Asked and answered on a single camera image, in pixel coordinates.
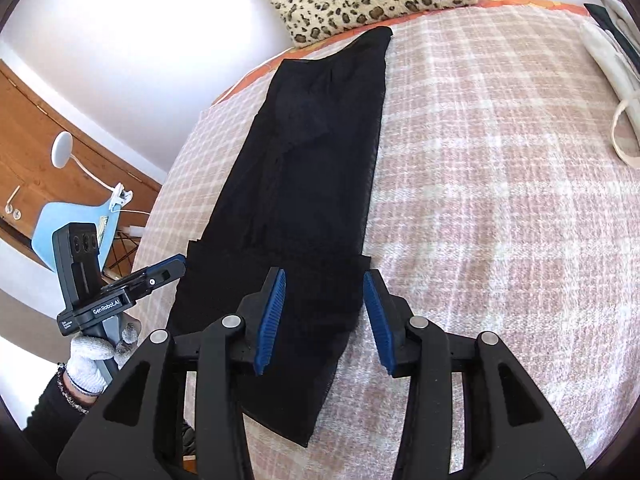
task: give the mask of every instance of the bracelet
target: bracelet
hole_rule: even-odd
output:
[[[62,394],[62,396],[65,397],[66,402],[68,402],[73,409],[78,410],[78,412],[82,413],[83,415],[86,415],[87,413],[89,413],[89,410],[86,409],[77,400],[75,400],[71,395],[71,392],[66,389],[65,383],[62,380],[62,375],[65,373],[65,370],[66,370],[65,364],[58,363],[58,373],[56,374],[56,382],[58,383],[58,389],[60,390],[60,393]]]
[[[81,388],[80,386],[78,386],[78,383],[76,383],[69,374],[67,374],[66,376],[68,377],[69,382],[73,385],[73,387],[76,390],[78,390],[81,394],[86,395],[87,397],[98,397],[98,396],[100,396],[100,394],[89,392],[89,391],[85,390],[84,388]]]

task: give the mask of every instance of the door handle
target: door handle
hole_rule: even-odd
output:
[[[14,206],[11,204],[11,200],[14,199],[15,195],[18,193],[19,190],[20,190],[20,186],[14,189],[14,192],[11,193],[11,196],[6,201],[6,205],[4,206],[4,212],[7,213],[8,215],[12,214],[14,216],[14,220],[19,220],[22,217],[22,213],[20,213],[20,210],[14,209]]]

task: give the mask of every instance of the black mesh fabric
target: black mesh fabric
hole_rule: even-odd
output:
[[[362,256],[385,97],[388,27],[319,60],[284,60],[220,193],[167,323],[197,332],[260,289],[287,293],[270,365],[242,378],[245,412],[306,446],[362,306]]]

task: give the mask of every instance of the orange blanket edge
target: orange blanket edge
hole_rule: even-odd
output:
[[[581,16],[588,16],[589,13],[587,9],[582,6],[577,6],[573,4],[565,4],[562,2],[555,2],[551,0],[478,0],[478,3],[475,7],[482,7],[484,9],[489,9],[491,7],[501,7],[501,6],[516,6],[516,5],[533,5],[537,7],[543,7],[544,9],[549,10],[568,10],[569,12],[573,12],[574,14],[580,14]],[[264,64],[260,65],[258,68],[255,68],[247,75],[245,75],[240,81],[238,81],[234,86],[230,89],[223,92],[215,101],[212,102],[212,106],[221,103],[229,99],[231,96],[237,94],[238,92],[244,90],[257,79],[261,78],[263,75],[268,74],[272,70],[276,70],[279,67],[280,63],[283,59],[300,59],[301,57],[306,56],[307,54],[314,52],[322,47],[335,43],[336,41],[346,40],[351,36],[355,36],[356,34],[360,34],[365,30],[369,30],[370,28],[379,27],[380,25],[396,25],[397,23],[408,22],[409,20],[414,20],[420,16],[425,14],[433,14],[434,12],[447,12],[455,9],[442,9],[442,10],[424,10],[423,12],[417,12],[416,14],[409,14],[407,16],[400,16],[399,18],[392,18],[391,20],[386,20],[384,22],[372,23],[370,25],[366,25],[364,27],[353,28],[351,30],[347,30],[341,34],[337,34],[336,36],[332,36],[327,38],[326,40],[318,41],[318,43],[314,43],[312,45],[303,47],[303,48],[294,48],[292,47],[290,50],[280,54],[279,56],[268,60]]]

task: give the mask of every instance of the white glove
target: white glove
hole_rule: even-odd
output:
[[[107,387],[96,361],[114,358],[118,368],[122,368],[138,347],[140,322],[128,314],[122,315],[125,327],[116,348],[106,339],[98,337],[77,335],[71,340],[71,357],[66,363],[66,374],[73,385],[85,395],[97,397]]]

